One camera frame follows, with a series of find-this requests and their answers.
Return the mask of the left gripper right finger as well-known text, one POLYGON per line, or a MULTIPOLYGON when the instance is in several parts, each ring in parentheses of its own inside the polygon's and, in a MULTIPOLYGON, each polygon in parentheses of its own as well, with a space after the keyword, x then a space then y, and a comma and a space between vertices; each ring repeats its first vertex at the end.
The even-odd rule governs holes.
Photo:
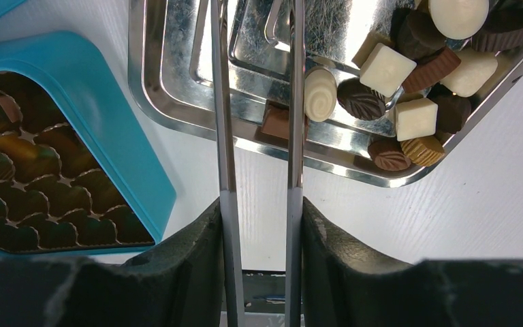
POLYGON ((523 326, 523 260, 409 264, 302 211, 307 326, 523 326))

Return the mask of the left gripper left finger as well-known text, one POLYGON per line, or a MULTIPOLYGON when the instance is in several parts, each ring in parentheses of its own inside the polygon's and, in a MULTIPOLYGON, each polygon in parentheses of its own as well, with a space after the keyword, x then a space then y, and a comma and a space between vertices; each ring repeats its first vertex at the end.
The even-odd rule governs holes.
POLYGON ((0 258, 0 326, 218 326, 223 283, 215 200, 192 223, 123 264, 0 258))

